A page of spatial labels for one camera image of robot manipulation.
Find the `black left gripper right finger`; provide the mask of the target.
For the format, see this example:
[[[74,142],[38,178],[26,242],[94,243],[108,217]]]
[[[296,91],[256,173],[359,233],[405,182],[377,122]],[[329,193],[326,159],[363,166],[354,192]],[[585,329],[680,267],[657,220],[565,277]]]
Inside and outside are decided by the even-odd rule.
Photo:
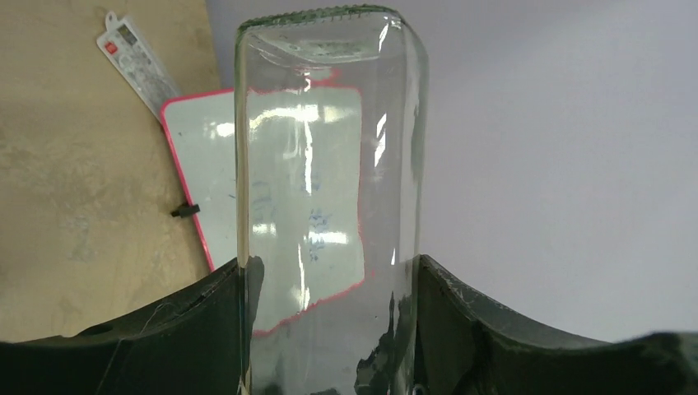
[[[419,262],[416,380],[430,394],[694,394],[697,335],[602,342],[526,317]]]

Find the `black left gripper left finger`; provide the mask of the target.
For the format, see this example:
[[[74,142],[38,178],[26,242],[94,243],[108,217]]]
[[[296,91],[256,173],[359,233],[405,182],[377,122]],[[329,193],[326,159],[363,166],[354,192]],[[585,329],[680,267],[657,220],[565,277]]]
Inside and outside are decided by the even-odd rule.
[[[73,337],[2,342],[3,394],[236,394],[238,270],[212,274]]]

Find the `clear glass wine bottle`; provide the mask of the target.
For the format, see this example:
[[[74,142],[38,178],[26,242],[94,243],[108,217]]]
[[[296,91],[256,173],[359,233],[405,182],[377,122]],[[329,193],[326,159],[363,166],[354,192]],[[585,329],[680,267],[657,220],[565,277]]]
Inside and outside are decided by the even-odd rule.
[[[243,23],[237,260],[249,394],[413,394],[428,57],[345,5]]]

